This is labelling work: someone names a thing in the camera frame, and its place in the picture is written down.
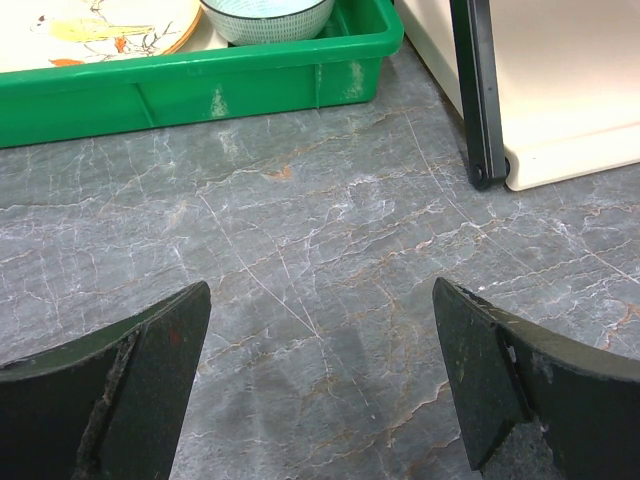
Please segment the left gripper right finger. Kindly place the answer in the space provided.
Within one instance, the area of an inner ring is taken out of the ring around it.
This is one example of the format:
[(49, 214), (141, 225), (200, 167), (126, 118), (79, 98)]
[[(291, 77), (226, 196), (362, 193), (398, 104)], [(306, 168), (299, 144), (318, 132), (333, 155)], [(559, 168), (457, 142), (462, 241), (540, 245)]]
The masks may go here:
[(639, 363), (440, 277), (432, 299), (471, 469), (486, 479), (636, 479)]

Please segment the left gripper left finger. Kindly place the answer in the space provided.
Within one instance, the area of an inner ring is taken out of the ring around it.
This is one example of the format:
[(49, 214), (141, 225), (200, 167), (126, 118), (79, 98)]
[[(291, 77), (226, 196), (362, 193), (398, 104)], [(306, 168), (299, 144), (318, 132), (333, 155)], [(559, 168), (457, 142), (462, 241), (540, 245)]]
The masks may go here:
[(199, 281), (2, 365), (2, 478), (168, 478), (210, 311)]

